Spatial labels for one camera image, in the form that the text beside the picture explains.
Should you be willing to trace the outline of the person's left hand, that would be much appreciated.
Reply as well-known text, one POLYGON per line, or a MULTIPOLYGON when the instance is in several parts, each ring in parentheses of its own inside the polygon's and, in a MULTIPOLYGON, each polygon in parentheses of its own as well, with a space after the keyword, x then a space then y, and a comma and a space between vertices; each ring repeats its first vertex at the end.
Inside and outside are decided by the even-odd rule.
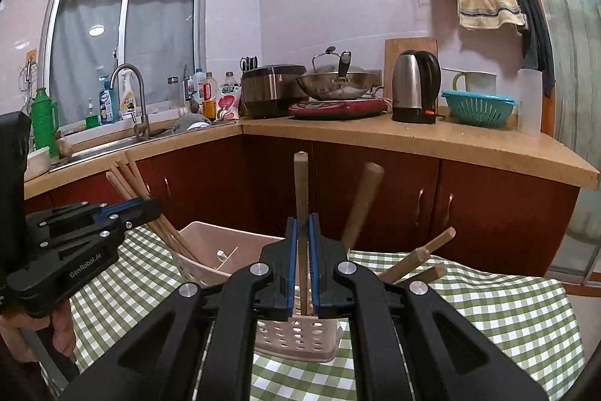
POLYGON ((37 362, 39 358, 24 338, 23 331, 30 331, 33 336, 40 338, 46 334, 51 335, 52 347, 66 357, 76 349, 76 333, 69 300, 40 319, 32 318, 19 307, 11 307, 1 313, 1 336, 12 357, 21 363, 37 362))

